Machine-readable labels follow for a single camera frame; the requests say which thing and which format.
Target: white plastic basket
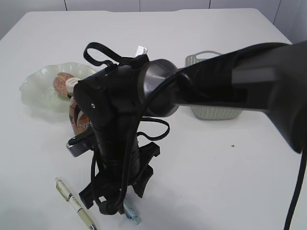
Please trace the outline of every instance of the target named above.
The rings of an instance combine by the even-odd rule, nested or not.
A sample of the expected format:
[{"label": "white plastic basket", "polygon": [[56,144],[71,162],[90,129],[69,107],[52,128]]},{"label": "white plastic basket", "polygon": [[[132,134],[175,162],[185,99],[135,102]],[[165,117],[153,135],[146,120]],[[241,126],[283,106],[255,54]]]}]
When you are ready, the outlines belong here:
[{"label": "white plastic basket", "polygon": [[[215,51],[203,51],[197,54],[193,54],[186,57],[186,67],[194,65],[200,61],[207,60],[207,58],[197,58],[200,55],[221,55]],[[196,117],[204,120],[227,120],[238,117],[242,110],[229,109],[229,108],[218,108],[218,107],[192,107],[192,110]]]}]

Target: white label tag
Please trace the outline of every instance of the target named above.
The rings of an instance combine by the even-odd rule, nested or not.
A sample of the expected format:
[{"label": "white label tag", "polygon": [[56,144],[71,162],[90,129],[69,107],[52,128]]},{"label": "white label tag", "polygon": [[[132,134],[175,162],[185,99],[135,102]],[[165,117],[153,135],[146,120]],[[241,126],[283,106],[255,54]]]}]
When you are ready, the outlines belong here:
[{"label": "white label tag", "polygon": [[147,48],[139,46],[138,49],[136,50],[135,56],[137,57],[138,55],[142,54],[147,54]]}]

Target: pen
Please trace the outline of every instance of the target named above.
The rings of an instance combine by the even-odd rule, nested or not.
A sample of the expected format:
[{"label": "pen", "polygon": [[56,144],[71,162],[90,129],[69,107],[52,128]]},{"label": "pen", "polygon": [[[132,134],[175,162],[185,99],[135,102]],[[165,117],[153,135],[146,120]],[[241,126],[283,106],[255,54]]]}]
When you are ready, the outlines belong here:
[{"label": "pen", "polygon": [[83,222],[86,224],[86,226],[90,230],[97,230],[95,224],[93,223],[92,219],[86,214],[85,210],[81,207],[77,199],[71,194],[71,192],[68,190],[68,188],[65,186],[62,180],[59,178],[55,178],[57,182],[57,190],[61,195],[64,197],[66,201],[68,201],[73,209],[78,213],[79,217],[83,220]]}]

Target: white table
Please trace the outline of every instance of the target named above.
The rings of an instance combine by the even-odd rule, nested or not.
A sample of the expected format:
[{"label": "white table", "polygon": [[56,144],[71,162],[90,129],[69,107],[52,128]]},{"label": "white table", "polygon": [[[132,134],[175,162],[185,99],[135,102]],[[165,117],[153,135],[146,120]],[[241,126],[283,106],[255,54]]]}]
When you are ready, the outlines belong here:
[{"label": "white table", "polygon": [[[1,229],[86,229],[56,191],[54,177],[77,195],[90,181],[92,154],[73,158],[65,148],[73,136],[68,117],[48,122],[31,114],[18,88],[46,65],[86,64],[83,49],[92,41],[124,56],[142,45],[151,60],[169,59],[179,68],[186,56],[203,50],[227,53],[263,42],[289,43],[253,9],[26,14],[0,41]],[[167,121],[171,132],[158,143],[161,155],[151,162],[154,176],[144,198],[128,192],[142,224],[135,227],[118,214],[102,216],[94,206],[88,213],[99,229],[283,228],[300,156],[264,114],[200,121],[182,107]],[[164,128],[143,124],[141,129],[154,135]],[[304,183],[292,230],[306,228],[306,191]]]}]

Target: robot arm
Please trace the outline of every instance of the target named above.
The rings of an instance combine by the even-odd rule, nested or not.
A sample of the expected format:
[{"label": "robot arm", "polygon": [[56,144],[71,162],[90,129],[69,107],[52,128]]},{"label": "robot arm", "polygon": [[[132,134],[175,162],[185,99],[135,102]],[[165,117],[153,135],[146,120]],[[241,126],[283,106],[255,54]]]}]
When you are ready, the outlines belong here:
[{"label": "robot arm", "polygon": [[[89,48],[119,65],[93,60]],[[154,144],[139,148],[138,124],[143,116],[170,116],[180,105],[263,111],[295,152],[307,147],[307,42],[255,45],[184,69],[164,59],[149,61],[146,55],[121,57],[97,43],[87,49],[84,57],[92,64],[107,65],[74,88],[93,130],[87,138],[81,134],[71,139],[68,148],[74,156],[95,149],[93,163],[102,172],[80,193],[87,208],[94,197],[101,213],[120,212],[128,185],[142,197],[153,174],[148,163],[159,149]],[[99,196],[106,201],[100,202]]]}]

